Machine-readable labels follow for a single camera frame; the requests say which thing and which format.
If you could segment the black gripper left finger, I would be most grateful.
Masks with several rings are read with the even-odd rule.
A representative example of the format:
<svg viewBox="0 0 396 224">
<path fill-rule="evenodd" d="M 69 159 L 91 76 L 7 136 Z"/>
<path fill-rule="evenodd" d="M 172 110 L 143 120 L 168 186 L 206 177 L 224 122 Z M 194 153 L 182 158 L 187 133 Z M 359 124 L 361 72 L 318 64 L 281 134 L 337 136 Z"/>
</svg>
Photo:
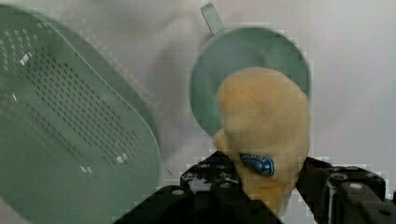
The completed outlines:
<svg viewBox="0 0 396 224">
<path fill-rule="evenodd" d="M 177 186 L 158 189 L 114 224 L 282 224 L 251 200 L 231 160 L 217 151 L 189 168 Z"/>
</svg>

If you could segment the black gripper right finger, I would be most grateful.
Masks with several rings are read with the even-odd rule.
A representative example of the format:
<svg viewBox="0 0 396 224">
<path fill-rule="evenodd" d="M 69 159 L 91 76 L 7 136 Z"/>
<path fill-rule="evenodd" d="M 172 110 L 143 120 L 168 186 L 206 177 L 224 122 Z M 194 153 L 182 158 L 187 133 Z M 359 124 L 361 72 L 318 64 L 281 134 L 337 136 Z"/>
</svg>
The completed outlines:
<svg viewBox="0 0 396 224">
<path fill-rule="evenodd" d="M 357 166 L 334 166 L 308 157 L 297 190 L 317 224 L 396 224 L 385 179 Z"/>
</svg>

